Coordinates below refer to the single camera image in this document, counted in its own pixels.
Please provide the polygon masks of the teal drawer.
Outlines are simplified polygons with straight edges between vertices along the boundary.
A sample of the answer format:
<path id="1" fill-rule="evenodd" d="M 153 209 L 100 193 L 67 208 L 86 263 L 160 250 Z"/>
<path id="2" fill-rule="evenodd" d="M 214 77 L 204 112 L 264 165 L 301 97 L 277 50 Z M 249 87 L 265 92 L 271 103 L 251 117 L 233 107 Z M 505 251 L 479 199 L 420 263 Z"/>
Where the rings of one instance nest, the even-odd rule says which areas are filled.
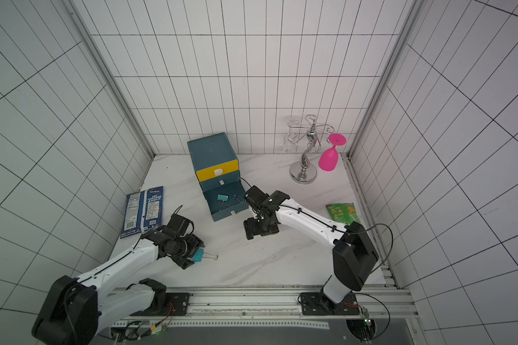
<path id="1" fill-rule="evenodd" d="M 204 192 L 213 221 L 220 221 L 248 209 L 241 181 L 221 185 Z"/>
<path id="2" fill-rule="evenodd" d="M 213 190 L 215 188 L 219 188 L 223 185 L 231 184 L 238 182 L 240 179 L 240 171 L 236 170 L 234 172 L 229 172 L 225 175 L 220 175 L 217 177 L 214 177 L 212 179 L 208 179 L 205 181 L 200 182 L 201 189 L 206 192 Z"/>

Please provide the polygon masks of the yellow top drawer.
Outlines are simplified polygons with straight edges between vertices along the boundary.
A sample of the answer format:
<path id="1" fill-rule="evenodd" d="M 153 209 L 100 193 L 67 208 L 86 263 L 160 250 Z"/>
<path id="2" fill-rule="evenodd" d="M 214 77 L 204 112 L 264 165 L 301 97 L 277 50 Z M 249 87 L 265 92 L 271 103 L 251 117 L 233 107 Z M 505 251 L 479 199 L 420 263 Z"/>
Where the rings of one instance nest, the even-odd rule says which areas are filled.
<path id="1" fill-rule="evenodd" d="M 197 178 L 199 182 L 204 182 L 211 180 L 213 178 L 217 178 L 223 175 L 227 175 L 228 173 L 233 173 L 239 170 L 239 161 L 231 160 L 228 162 L 223 162 L 219 165 L 214 165 L 209 168 L 204 168 L 198 170 L 196 172 Z"/>

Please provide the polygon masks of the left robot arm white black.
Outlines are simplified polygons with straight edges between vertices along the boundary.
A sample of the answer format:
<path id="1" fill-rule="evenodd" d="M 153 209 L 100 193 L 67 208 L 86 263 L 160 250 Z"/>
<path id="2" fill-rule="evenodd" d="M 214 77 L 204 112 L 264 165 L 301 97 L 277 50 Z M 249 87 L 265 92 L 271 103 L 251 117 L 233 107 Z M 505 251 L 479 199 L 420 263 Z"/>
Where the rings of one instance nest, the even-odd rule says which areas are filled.
<path id="1" fill-rule="evenodd" d="M 67 275 L 51 286 L 31 334 L 44 344 L 89 344 L 104 329 L 133 314 L 137 316 L 183 316 L 185 294 L 168 293 L 151 278 L 113 291 L 142 268 L 165 257 L 185 270 L 204 242 L 186 229 L 194 224 L 172 215 L 165 226 L 149 230 L 118 256 L 77 277 Z"/>

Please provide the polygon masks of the teal bottom drawer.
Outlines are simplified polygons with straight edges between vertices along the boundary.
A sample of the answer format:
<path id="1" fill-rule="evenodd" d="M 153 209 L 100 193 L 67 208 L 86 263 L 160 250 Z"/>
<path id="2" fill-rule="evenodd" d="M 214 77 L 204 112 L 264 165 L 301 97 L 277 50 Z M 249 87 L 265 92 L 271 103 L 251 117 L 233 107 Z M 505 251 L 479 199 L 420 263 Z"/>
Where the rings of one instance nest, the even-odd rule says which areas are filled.
<path id="1" fill-rule="evenodd" d="M 220 221 L 248 209 L 241 181 L 221 185 L 204 192 L 213 221 Z"/>

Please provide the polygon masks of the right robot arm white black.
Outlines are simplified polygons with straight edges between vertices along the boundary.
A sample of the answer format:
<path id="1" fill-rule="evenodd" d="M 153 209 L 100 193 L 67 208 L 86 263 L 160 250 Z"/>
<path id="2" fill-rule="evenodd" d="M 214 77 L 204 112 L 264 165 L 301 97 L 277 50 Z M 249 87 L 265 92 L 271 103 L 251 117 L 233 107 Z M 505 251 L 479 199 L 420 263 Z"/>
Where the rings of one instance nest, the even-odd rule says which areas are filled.
<path id="1" fill-rule="evenodd" d="M 327 248 L 332 258 L 331 274 L 318 293 L 301 293 L 298 303 L 304 316 L 357 316 L 362 313 L 355 291 L 362 290 L 376 269 L 379 255 L 358 222 L 350 225 L 323 217 L 303 207 L 289 195 L 271 195 L 256 186 L 245 193 L 255 216 L 244 221 L 248 240 L 279 233 L 279 226 L 298 230 Z"/>

